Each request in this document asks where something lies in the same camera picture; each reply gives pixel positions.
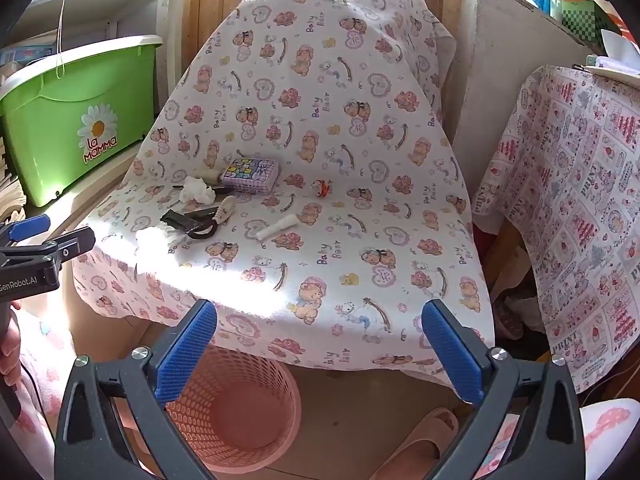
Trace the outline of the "left hand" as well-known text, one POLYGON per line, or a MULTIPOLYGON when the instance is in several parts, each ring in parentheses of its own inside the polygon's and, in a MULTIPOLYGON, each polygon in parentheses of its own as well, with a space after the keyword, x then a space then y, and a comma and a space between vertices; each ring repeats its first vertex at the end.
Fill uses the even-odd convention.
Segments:
POLYGON ((16 316, 21 307, 19 301, 12 302, 10 322, 1 341, 0 373, 4 383, 10 388, 14 387, 21 377, 21 332, 16 316))

